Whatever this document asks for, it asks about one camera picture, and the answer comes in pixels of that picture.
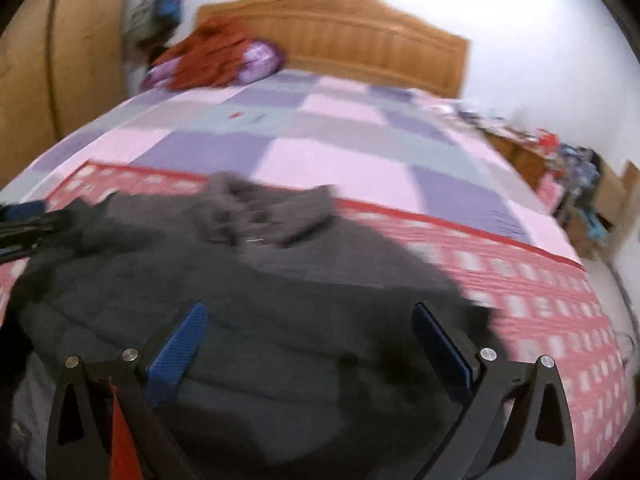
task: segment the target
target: bed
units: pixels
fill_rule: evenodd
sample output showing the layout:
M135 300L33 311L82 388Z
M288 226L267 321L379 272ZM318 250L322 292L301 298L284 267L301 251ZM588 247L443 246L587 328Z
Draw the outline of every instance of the bed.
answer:
M332 184L345 216L440 264L496 308L495 329L516 359L556 359L577 477L588 478L630 416L620 351L535 194L477 132L433 112L459 95L469 42L380 0L239 0L203 6L196 20L216 14L283 46L286 69L245 87L137 95L41 155L0 200L98 202L117 189L158 191L180 172ZM23 268L0 268L0 313Z

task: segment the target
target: purple square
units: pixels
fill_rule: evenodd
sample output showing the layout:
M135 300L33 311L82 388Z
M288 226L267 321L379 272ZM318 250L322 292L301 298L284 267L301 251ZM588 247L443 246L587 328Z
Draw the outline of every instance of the purple square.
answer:
M65 137L40 157L33 167L35 171L53 171L71 155L88 146L104 133L102 129L85 126L76 133Z
M423 121L416 117L409 117L401 114L400 112L383 112L383 114L389 124L394 128L398 128L399 130L404 130L406 132L413 132L414 134L419 134L431 140L439 140L446 144L452 144L452 142L429 121Z
M393 86L371 86L369 92L376 97L400 103L410 103L414 97L406 88L395 88Z
M306 94L300 92L281 92L249 86L231 99L227 99L225 104L298 108L305 98Z
M302 74L293 72L277 72L270 76L269 81L277 81L282 83L315 83L320 79L318 74Z
M136 95L131 101L127 103L127 105L158 105L167 101L177 95L180 95L182 92L169 92L168 90L164 90L162 88L152 88L151 90L147 90L146 92L142 92L140 95Z
M172 132L139 156L133 165L202 174L233 171L250 176L271 140L250 134Z
M524 227L495 191L420 166L411 170L427 214L531 243Z

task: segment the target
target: pink square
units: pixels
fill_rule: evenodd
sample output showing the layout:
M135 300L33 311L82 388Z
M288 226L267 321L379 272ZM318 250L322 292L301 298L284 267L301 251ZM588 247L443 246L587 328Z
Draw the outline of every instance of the pink square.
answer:
M469 155L486 160L504 170L514 173L513 166L509 164L500 153L496 152L489 144L479 139L453 130L445 130L446 135L460 145Z
M89 159L112 164L129 164L170 133L171 130L111 130L70 156L53 170L53 173L66 178Z
M536 247L544 249L551 254L564 256L574 262L580 262L580 257L571 247L565 232L551 216L536 213L515 203L513 200L507 200L507 206L529 232L531 240Z
M374 107L362 103L342 101L322 94L309 95L302 102L299 110L363 123L387 124L384 115Z
M310 188L331 184L338 196L424 212L407 167L307 139L276 139L252 175L266 184Z
M228 86L226 88L194 88L171 99L171 102L188 101L195 103L220 104L244 90L245 86Z
M351 79L338 79L330 75L322 76L318 80L318 86L335 90L346 90L347 92L357 92L359 94L366 94L367 90L369 90L369 85L365 83L352 81Z

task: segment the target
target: wooden nightstand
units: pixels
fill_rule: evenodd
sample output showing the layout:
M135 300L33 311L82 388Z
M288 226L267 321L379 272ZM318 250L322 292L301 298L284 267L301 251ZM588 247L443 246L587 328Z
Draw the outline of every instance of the wooden nightstand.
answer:
M529 187L535 191L540 178L546 172L545 158L535 149L524 146L514 139L508 139L484 131L484 138L506 158Z

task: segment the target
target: bedroom furniture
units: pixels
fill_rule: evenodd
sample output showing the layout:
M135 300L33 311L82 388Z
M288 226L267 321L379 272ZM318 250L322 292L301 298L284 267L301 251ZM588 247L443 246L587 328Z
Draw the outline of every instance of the bedroom furniture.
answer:
M484 138L511 163L533 191L538 189L540 179L546 172L545 158L540 153L514 139L491 132L484 132Z
M123 0L25 0L0 37L0 187L126 99Z
M201 6L196 24L216 14L237 16L281 45L288 68L440 97L460 93L468 41L382 0L238 0Z

